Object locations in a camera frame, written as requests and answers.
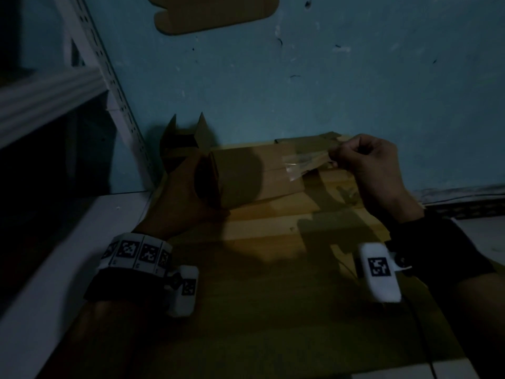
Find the wooden table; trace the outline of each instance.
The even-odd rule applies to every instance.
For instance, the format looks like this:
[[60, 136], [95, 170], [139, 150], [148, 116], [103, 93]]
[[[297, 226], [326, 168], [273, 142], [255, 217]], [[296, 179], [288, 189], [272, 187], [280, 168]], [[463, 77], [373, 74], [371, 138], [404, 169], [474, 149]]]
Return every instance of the wooden table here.
[[[196, 309], [167, 319], [136, 358], [153, 378], [326, 377], [426, 361], [404, 304], [363, 298], [351, 253], [388, 231], [343, 170], [304, 176], [305, 192], [232, 211], [173, 240], [200, 270]], [[462, 357], [426, 287], [398, 274], [435, 360]]]

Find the clear tape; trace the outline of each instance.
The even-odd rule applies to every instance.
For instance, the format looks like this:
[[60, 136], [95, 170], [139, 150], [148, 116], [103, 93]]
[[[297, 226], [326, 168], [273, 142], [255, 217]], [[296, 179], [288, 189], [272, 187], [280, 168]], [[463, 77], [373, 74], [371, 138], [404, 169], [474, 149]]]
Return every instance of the clear tape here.
[[317, 169], [319, 166], [329, 162], [330, 156], [327, 151], [312, 152], [305, 154], [291, 154], [283, 156], [282, 161], [286, 165], [286, 171], [290, 181], [301, 178], [307, 172]]

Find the wristband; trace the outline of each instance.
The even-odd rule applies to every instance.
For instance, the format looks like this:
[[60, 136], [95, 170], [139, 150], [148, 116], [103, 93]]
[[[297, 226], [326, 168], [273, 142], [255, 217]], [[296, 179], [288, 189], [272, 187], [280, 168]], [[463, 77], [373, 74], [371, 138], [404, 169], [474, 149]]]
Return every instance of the wristband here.
[[401, 255], [430, 289], [495, 272], [456, 223], [429, 210], [423, 218], [398, 225], [390, 235], [391, 251]]
[[147, 299], [161, 300], [171, 261], [172, 246], [167, 242], [142, 234], [118, 235], [102, 255], [84, 299], [138, 304]]

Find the hand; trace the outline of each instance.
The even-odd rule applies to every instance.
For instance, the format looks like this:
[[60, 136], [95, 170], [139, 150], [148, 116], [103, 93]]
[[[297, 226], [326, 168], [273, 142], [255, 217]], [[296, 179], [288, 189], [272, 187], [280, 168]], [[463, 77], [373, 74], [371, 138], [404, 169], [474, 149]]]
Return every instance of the hand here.
[[388, 229], [424, 216], [403, 185], [394, 143], [359, 134], [330, 149], [329, 155], [338, 167], [354, 174], [365, 208]]
[[195, 173], [205, 160], [204, 155], [195, 150], [170, 173], [160, 198], [133, 232], [167, 240], [201, 222], [228, 216], [228, 210], [211, 208], [196, 194]]

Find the cable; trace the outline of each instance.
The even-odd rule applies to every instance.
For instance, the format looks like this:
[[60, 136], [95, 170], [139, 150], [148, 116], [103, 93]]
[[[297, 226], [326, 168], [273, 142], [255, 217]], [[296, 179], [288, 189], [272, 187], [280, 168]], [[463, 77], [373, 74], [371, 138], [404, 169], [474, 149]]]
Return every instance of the cable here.
[[460, 200], [463, 198], [470, 198], [470, 197], [505, 197], [505, 193], [493, 193], [493, 194], [471, 194], [469, 196], [461, 196], [461, 197], [454, 197], [454, 198], [449, 198], [446, 200], [441, 200], [441, 201], [433, 201], [433, 202], [422, 202], [423, 205], [432, 205], [433, 203], [442, 203], [442, 202], [449, 202], [449, 201], [454, 201], [454, 200]]
[[428, 364], [430, 365], [430, 370], [431, 374], [433, 376], [433, 379], [438, 379], [437, 373], [435, 372], [435, 367], [433, 367], [433, 358], [431, 357], [431, 351], [430, 347], [428, 346], [428, 342], [426, 341], [426, 335], [424, 334], [423, 331], [423, 326], [421, 325], [421, 321], [419, 319], [419, 316], [417, 315], [416, 309], [413, 306], [412, 302], [405, 296], [401, 296], [403, 301], [407, 303], [407, 307], [412, 313], [412, 317], [414, 319], [414, 322], [416, 323], [417, 331], [419, 333], [419, 338], [421, 340], [421, 347], [423, 348], [424, 354], [426, 355], [426, 360], [428, 361]]

